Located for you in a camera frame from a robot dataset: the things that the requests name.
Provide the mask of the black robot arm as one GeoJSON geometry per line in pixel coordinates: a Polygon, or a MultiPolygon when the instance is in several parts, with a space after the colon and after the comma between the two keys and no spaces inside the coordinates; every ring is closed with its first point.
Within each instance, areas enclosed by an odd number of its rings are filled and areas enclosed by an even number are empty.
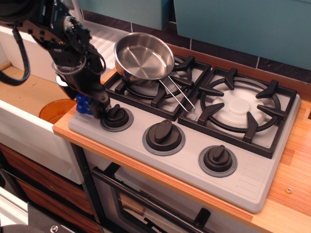
{"type": "Polygon", "coordinates": [[[50,54],[52,67],[70,98],[82,94],[90,99],[88,107],[96,118],[107,114],[110,98],[100,82],[105,60],[90,43],[89,29],[69,13],[65,4],[59,0],[2,0],[0,24],[12,29],[24,66],[20,79],[2,72],[2,83],[18,86],[30,76],[30,61],[20,35],[24,32],[50,54]]]}

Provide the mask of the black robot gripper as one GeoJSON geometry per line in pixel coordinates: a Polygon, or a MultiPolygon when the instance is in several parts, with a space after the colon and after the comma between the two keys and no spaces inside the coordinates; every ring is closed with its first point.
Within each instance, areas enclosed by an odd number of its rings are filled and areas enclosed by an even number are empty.
{"type": "Polygon", "coordinates": [[[103,117],[111,107],[110,98],[101,84],[101,73],[104,67],[97,55],[83,57],[80,64],[65,67],[52,63],[56,82],[70,99],[75,99],[80,93],[89,99],[89,109],[95,118],[103,117]]]}

